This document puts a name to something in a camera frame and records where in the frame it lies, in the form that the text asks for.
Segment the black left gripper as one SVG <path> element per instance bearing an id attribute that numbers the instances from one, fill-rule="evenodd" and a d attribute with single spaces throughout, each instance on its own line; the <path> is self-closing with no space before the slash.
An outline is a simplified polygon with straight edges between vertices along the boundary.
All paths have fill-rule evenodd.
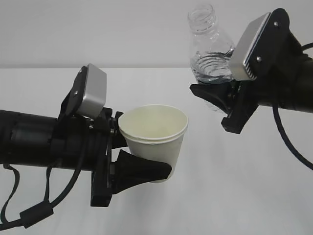
<path id="1" fill-rule="evenodd" d="M 108 207 L 113 194 L 148 182 L 166 180 L 172 171 L 168 163 L 147 160 L 120 150 L 112 161 L 112 150 L 126 147 L 119 130 L 118 120 L 124 114 L 111 108 L 103 108 L 93 121 L 95 139 L 95 163 L 91 171 L 91 207 Z"/>

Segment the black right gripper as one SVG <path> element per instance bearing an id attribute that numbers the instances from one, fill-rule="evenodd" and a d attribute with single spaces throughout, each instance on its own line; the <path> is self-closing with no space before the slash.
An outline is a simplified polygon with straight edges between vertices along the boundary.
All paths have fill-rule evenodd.
<path id="1" fill-rule="evenodd" d="M 192 84 L 189 87 L 192 94 L 202 99 L 207 107 L 218 113 L 229 113 L 222 119 L 225 131 L 240 134 L 251 116 L 259 107 L 257 99 L 251 94 L 251 82 L 240 82 L 231 106 L 232 88 L 228 83 L 223 84 Z"/>

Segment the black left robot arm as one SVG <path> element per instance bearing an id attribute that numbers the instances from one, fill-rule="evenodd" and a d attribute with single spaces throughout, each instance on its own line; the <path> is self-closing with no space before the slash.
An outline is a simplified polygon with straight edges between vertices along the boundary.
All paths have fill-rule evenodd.
<path id="1" fill-rule="evenodd" d="M 120 112 L 105 107 L 107 74 L 89 64 L 78 72 L 57 118 L 0 113 L 0 161 L 91 172 L 93 207 L 107 207 L 128 188 L 165 180 L 172 167 L 124 151 Z"/>

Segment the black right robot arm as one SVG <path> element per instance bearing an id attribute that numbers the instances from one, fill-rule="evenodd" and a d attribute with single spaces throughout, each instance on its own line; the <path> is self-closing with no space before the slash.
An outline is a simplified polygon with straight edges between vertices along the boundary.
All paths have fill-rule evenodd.
<path id="1" fill-rule="evenodd" d="M 241 133 L 259 106 L 310 113 L 313 110 L 313 60 L 290 31 L 287 11 L 277 8 L 250 22 L 229 61 L 232 81 L 192 84 L 194 96 L 226 116 L 222 127 Z"/>

